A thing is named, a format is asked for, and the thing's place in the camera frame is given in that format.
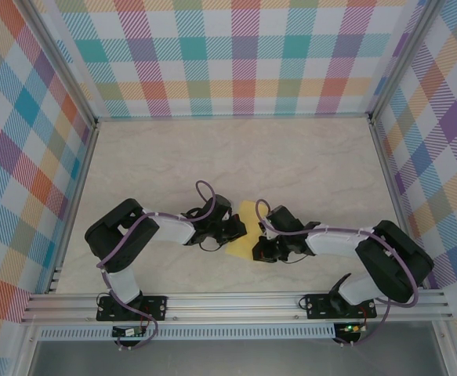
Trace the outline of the grey metal sheet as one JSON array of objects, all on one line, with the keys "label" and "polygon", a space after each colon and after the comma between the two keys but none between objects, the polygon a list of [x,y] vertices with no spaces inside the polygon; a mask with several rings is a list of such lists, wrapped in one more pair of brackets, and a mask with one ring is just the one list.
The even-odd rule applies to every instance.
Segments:
[{"label": "grey metal sheet", "polygon": [[433,350],[414,354],[307,340],[41,342],[28,376],[448,376]]}]

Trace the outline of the long aluminium mounting rail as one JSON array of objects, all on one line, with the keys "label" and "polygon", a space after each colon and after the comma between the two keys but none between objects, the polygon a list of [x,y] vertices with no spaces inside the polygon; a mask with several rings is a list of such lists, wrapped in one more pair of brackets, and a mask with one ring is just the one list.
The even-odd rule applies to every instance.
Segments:
[{"label": "long aluminium mounting rail", "polygon": [[[166,324],[274,324],[306,322],[300,292],[168,293]],[[98,294],[32,295],[23,324],[94,324]],[[440,290],[421,290],[411,308],[393,306],[390,322],[453,320]]]}]

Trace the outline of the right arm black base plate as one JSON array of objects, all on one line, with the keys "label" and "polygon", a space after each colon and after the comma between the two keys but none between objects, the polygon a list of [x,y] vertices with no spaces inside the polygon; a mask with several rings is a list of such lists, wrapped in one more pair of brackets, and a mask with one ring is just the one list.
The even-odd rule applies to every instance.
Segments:
[{"label": "right arm black base plate", "polygon": [[318,319],[372,319],[377,317],[373,300],[351,305],[340,296],[308,294],[304,296],[306,315],[309,320]]}]

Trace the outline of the thin aluminium frame rail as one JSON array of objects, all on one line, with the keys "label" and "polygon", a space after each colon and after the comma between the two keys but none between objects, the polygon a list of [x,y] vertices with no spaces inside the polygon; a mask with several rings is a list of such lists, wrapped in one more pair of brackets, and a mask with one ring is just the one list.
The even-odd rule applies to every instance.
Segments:
[{"label": "thin aluminium frame rail", "polygon": [[102,122],[127,122],[127,121],[193,121],[193,120],[235,120],[235,119],[280,119],[280,118],[368,118],[369,113],[319,113],[319,114],[225,114],[225,115],[197,115],[197,116],[160,116],[160,117],[98,117]]}]

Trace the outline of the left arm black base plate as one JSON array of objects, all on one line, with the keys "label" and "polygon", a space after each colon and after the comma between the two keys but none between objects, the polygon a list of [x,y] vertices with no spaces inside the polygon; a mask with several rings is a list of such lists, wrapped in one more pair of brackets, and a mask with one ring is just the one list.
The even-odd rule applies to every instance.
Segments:
[{"label": "left arm black base plate", "polygon": [[[167,309],[167,299],[166,296],[139,295],[129,302],[128,306],[152,316],[156,321],[163,321]],[[124,308],[109,295],[99,297],[96,305],[96,321],[139,321],[142,317],[140,314]]]}]

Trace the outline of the aluminium side rail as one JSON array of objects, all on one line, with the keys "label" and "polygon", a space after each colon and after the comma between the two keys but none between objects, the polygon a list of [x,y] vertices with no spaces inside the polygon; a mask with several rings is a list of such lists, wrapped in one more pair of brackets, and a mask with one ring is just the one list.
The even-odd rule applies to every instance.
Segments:
[{"label": "aluminium side rail", "polygon": [[383,149],[382,138],[379,135],[378,129],[371,118],[368,118],[368,127],[372,136],[372,141],[379,159],[379,163],[383,172],[383,177],[386,182],[386,186],[390,195],[390,200],[394,208],[394,212],[397,218],[399,227],[410,237],[412,237],[412,231],[410,229],[407,218],[404,215],[403,206],[401,203],[401,197],[398,192],[397,184],[394,177],[391,174],[389,160],[386,155],[386,151]]},{"label": "aluminium side rail", "polygon": [[64,259],[67,254],[69,241],[74,228],[74,222],[78,213],[78,208],[82,199],[85,182],[89,173],[89,168],[92,162],[92,157],[96,149],[96,143],[100,133],[100,123],[96,122],[89,133],[88,145],[86,148],[85,156],[80,167],[80,171],[76,180],[76,186],[74,188],[74,194],[67,211],[67,220],[63,226],[63,231],[60,235],[60,242],[57,245],[51,265],[49,266],[46,274],[46,280],[42,285],[41,293],[48,294],[51,291],[55,291],[56,288],[53,285],[56,283],[55,275],[59,274],[62,270]]}]

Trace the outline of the aluminium frame post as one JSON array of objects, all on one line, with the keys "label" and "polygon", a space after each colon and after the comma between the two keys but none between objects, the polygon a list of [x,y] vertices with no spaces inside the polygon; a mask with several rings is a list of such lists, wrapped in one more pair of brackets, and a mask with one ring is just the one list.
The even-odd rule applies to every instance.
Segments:
[{"label": "aluminium frame post", "polygon": [[32,0],[13,0],[14,4],[24,17],[28,26],[32,29],[34,36],[38,39],[44,54],[52,64],[54,71],[59,75],[68,94],[71,96],[75,106],[78,108],[83,118],[90,124],[91,128],[96,128],[97,119],[93,113],[85,95],[82,93],[74,75],[64,59],[56,40],[50,34],[45,25],[40,12],[36,9]]},{"label": "aluminium frame post", "polygon": [[376,125],[445,2],[446,0],[407,1],[387,45],[386,65],[375,76],[378,78],[377,86],[366,108],[370,126]]}]

